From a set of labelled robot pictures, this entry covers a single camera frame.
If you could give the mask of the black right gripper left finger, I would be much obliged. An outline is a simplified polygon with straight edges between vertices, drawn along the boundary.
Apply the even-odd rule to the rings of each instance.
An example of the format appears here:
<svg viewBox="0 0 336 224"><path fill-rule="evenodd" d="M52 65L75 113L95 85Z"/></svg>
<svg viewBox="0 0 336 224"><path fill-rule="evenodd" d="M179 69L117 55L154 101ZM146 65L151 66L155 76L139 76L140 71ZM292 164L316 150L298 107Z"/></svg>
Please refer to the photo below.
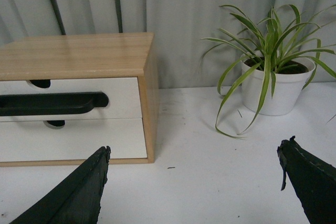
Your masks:
<svg viewBox="0 0 336 224"><path fill-rule="evenodd" d="M97 223L110 153L99 148L12 223Z"/></svg>

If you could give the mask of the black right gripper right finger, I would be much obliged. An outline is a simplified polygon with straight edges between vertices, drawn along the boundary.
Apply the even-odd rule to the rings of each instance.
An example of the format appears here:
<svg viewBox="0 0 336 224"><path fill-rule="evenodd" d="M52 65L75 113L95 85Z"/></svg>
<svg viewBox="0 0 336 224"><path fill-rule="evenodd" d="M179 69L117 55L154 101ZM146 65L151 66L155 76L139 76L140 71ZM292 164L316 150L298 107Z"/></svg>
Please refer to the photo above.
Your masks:
<svg viewBox="0 0 336 224"><path fill-rule="evenodd" d="M304 150L292 136L281 141L277 155L310 223L335 223L335 167Z"/></svg>

